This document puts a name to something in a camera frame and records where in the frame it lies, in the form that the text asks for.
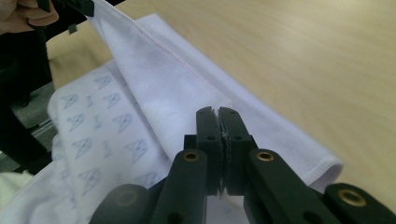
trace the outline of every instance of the wooden table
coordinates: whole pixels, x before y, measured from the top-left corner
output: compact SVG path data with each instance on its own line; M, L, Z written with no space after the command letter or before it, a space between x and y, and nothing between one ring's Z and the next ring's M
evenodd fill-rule
M127 0L159 14L396 211L396 1ZM48 43L60 88L111 59L87 22Z

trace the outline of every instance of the white towel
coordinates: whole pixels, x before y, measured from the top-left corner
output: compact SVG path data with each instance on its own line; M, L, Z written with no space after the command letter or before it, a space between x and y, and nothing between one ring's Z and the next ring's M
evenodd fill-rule
M114 61L55 92L54 162L0 214L1 223L88 223L119 184L150 187L167 175L195 133L195 111L231 106L259 147L278 152L322 190L341 171L326 148L280 117L175 33L158 16L131 20L103 0L90 19ZM248 223L240 202L208 201L207 223Z

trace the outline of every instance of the table surface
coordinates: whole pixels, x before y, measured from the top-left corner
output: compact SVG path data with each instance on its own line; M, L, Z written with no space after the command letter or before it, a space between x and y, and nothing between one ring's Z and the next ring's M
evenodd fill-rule
M127 0L345 162L338 182L396 211L396 1ZM48 42L55 88L111 55L87 22Z

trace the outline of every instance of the person's hand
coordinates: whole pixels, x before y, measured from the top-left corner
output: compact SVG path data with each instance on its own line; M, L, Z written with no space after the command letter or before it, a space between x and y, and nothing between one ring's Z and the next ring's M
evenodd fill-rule
M32 31L28 25L46 26L56 22L59 15L49 0L50 12L38 8L36 0L0 0L0 35Z

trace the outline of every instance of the light wood surface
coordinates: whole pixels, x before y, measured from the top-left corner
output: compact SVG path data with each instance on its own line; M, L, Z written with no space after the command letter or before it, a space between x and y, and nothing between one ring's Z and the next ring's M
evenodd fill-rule
M127 0L345 162L337 181L396 211L396 1ZM48 43L56 88L108 61L87 22Z

